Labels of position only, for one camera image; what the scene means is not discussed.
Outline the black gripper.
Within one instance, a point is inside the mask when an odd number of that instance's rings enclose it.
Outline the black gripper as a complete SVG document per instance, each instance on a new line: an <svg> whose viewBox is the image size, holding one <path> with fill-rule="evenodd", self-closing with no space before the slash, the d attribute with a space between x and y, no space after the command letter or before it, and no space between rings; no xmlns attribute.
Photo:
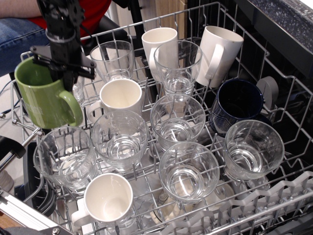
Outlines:
<svg viewBox="0 0 313 235"><path fill-rule="evenodd" d="M48 67L52 81L64 78L64 88L72 92L78 76L95 78L95 63L82 52L80 40L73 34L62 38L46 34L49 46L31 46L34 63Z"/></svg>

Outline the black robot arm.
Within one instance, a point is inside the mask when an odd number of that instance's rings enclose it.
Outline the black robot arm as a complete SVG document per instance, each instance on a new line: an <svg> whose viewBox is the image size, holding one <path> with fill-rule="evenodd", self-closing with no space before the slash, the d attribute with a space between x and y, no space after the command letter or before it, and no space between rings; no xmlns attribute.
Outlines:
<svg viewBox="0 0 313 235"><path fill-rule="evenodd" d="M35 64L48 67L53 81L63 80L71 92L79 76L94 79L95 63L83 52L80 27L84 10L77 0L39 0L49 46L32 46Z"/></svg>

